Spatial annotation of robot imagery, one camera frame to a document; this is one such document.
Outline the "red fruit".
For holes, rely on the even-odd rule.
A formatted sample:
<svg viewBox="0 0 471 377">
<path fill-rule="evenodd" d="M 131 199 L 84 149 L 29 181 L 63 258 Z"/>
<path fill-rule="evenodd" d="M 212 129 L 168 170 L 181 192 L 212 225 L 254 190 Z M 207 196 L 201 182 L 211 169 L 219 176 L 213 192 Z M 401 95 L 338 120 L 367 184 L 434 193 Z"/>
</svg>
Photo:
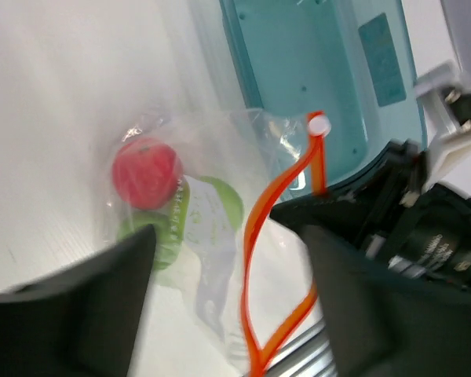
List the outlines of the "red fruit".
<svg viewBox="0 0 471 377">
<path fill-rule="evenodd" d="M 122 146 L 111 165 L 115 191 L 139 210 L 163 207 L 176 192 L 183 174 L 183 163 L 176 151 L 152 137 Z"/>
</svg>

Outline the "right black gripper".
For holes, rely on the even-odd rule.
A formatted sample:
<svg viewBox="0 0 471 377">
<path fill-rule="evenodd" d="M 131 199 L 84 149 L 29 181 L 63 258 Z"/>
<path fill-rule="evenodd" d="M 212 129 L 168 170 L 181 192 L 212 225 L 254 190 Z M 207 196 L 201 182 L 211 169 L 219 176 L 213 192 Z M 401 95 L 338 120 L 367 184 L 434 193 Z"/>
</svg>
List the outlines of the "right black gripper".
<svg viewBox="0 0 471 377">
<path fill-rule="evenodd" d="M 270 218 L 297 234 L 324 227 L 402 276 L 471 289 L 471 197 L 426 189 L 425 158 L 411 141 L 390 141 L 356 175 L 354 192 L 279 203 Z"/>
</svg>

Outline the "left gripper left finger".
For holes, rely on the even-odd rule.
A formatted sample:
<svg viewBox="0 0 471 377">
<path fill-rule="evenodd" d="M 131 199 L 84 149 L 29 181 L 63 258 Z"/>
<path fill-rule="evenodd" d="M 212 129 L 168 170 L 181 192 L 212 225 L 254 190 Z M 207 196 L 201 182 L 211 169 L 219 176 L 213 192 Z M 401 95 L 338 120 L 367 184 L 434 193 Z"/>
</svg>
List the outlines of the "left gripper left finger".
<svg viewBox="0 0 471 377">
<path fill-rule="evenodd" d="M 125 376 L 152 274 L 156 233 L 132 236 L 0 293 L 0 376 Z"/>
</svg>

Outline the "smooth green apple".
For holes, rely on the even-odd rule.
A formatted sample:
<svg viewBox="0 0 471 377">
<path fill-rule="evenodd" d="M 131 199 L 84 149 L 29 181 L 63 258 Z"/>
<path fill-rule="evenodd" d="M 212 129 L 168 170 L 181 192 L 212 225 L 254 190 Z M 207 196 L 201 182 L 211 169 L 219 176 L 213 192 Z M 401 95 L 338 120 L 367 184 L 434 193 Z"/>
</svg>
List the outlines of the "smooth green apple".
<svg viewBox="0 0 471 377">
<path fill-rule="evenodd" d="M 214 177 L 184 176 L 180 204 L 181 236 L 199 254 L 234 254 L 244 217 L 235 189 Z"/>
</svg>

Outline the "ribbed green fruit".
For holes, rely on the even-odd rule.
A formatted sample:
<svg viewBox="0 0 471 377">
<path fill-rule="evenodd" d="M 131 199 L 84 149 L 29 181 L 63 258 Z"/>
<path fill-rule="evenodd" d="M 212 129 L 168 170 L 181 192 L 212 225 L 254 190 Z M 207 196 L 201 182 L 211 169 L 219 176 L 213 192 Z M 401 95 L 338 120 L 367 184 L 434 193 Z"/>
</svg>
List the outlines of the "ribbed green fruit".
<svg viewBox="0 0 471 377">
<path fill-rule="evenodd" d="M 180 277 L 176 263 L 181 251 L 180 241 L 170 236 L 170 224 L 166 215 L 150 211 L 133 212 L 129 218 L 123 220 L 116 234 L 117 241 L 134 234 L 139 229 L 153 225 L 156 233 L 155 260 L 153 272 L 158 285 L 171 288 L 180 288 Z"/>
</svg>

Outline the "clear orange zip top bag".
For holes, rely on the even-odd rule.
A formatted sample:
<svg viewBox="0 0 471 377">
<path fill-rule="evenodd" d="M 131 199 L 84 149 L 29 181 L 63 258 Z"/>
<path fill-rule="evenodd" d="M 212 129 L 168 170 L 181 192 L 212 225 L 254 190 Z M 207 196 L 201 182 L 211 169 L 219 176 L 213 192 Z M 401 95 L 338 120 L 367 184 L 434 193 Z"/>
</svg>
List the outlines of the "clear orange zip top bag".
<svg viewBox="0 0 471 377">
<path fill-rule="evenodd" d="M 140 376 L 236 376 L 250 370 L 240 299 L 260 347 L 282 350 L 315 324 L 310 306 L 289 335 L 276 330 L 311 287 L 305 246 L 265 219 L 251 257 L 244 233 L 258 203 L 305 154 L 304 117 L 261 109 L 142 117 L 120 132 L 105 163 L 103 236 L 157 234 L 150 321 Z"/>
</svg>

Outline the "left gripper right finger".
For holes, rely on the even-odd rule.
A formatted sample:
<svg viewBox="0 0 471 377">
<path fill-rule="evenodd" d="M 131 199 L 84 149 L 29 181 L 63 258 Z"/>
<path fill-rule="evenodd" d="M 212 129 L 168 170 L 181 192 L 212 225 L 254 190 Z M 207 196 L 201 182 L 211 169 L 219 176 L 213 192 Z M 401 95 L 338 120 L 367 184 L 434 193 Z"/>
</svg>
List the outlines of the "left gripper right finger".
<svg viewBox="0 0 471 377">
<path fill-rule="evenodd" d="M 471 376 L 471 292 L 385 269 L 319 226 L 300 235 L 341 376 Z"/>
</svg>

